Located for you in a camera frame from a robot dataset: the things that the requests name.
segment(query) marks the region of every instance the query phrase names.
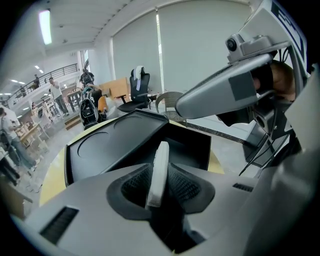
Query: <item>office chair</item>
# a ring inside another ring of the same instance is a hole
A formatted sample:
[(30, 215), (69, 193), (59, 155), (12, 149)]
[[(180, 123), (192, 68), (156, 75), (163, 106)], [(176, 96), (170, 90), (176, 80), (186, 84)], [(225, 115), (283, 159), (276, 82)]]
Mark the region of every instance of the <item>office chair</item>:
[(176, 105), (176, 101), (182, 95), (183, 95), (182, 92), (177, 92), (177, 91), (168, 91), (168, 92), (162, 93), (160, 96), (158, 96), (156, 98), (155, 109), (159, 113), (158, 105), (162, 100), (164, 100), (165, 112), (162, 112), (161, 114), (167, 116), (172, 121), (184, 122), (183, 124), (185, 124), (185, 126), (187, 126), (187, 119), (186, 118), (178, 115), (178, 113), (175, 110), (167, 110), (167, 108), (174, 108)]
[(146, 109), (148, 107), (148, 84), (150, 80), (150, 74), (145, 73), (144, 68), (141, 70), (141, 83), (140, 90), (137, 90), (138, 80), (134, 80), (134, 69), (131, 71), (130, 76), (130, 88), (131, 88), (131, 100), (118, 107), (118, 110), (122, 112), (132, 112), (135, 109)]

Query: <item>black tray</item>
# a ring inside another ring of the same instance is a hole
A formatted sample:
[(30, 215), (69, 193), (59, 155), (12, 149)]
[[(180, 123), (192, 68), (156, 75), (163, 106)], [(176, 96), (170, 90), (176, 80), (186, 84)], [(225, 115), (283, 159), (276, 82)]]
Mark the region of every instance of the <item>black tray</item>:
[(208, 169), (210, 136), (170, 124), (162, 114), (136, 109), (65, 146), (65, 185), (119, 168), (153, 163), (161, 141), (169, 143), (171, 163)]

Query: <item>man in white shirt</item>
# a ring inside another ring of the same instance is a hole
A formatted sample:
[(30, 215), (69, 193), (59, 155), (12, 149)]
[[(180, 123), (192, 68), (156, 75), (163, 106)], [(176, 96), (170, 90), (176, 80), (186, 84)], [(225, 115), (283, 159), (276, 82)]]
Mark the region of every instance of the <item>man in white shirt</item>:
[(68, 111), (67, 106), (64, 102), (64, 99), (62, 98), (62, 92), (60, 89), (59, 82), (54, 81), (54, 79), (52, 77), (49, 78), (49, 82), (51, 84), (50, 91), (51, 91), (51, 94), (52, 94), (55, 102), (58, 104), (59, 109), (63, 112), (63, 116), (68, 116), (69, 111)]
[(11, 146), (15, 148), (17, 155), (19, 156), (21, 162), (25, 165), (25, 167), (34, 172), (40, 160), (33, 160), (28, 155), (27, 150), (22, 145), (18, 135), (15, 132), (17, 128), (18, 127), (13, 126), (11, 120), (7, 117), (5, 110), (0, 107), (0, 130), (4, 130), (6, 132), (7, 136), (9, 137), (8, 139), (11, 140)]

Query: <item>jeans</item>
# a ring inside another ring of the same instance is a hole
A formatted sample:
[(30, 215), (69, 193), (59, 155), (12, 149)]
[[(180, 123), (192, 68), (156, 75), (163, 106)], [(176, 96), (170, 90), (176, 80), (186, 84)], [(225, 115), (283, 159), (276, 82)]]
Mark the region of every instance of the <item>jeans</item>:
[(22, 145), (19, 137), (15, 137), (12, 142), (11, 142), (12, 147), (15, 148), (15, 151), (17, 153), (17, 155), (19, 156), (21, 162), (24, 164), (25, 167), (27, 167), (28, 169), (32, 168), (33, 166), (36, 165), (36, 161), (33, 160), (29, 155), (27, 150), (25, 149), (25, 147)]
[(60, 110), (61, 110), (64, 114), (68, 113), (68, 109), (67, 109), (67, 106), (66, 106), (64, 100), (62, 99), (62, 95), (60, 95), (59, 97), (57, 97), (57, 98), (55, 99), (55, 102), (58, 104)]
[(14, 185), (17, 184), (16, 179), (20, 178), (19, 173), (11, 167), (8, 160), (4, 157), (0, 160), (0, 172), (3, 173), (6, 178), (11, 181)]

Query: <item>orange object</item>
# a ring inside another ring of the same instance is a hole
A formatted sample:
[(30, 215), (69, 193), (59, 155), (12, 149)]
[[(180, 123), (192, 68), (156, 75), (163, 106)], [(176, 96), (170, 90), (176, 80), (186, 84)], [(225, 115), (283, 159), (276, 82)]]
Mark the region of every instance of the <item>orange object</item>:
[(99, 98), (98, 100), (98, 111), (99, 112), (103, 112), (104, 110), (109, 110), (108, 109), (108, 105), (107, 105), (107, 102), (106, 102), (106, 99), (105, 99), (105, 96), (102, 96)]
[(104, 94), (106, 89), (110, 89), (112, 99), (121, 97), (123, 95), (129, 96), (128, 89), (130, 86), (127, 83), (126, 77), (100, 84), (99, 87), (102, 90), (102, 94)]

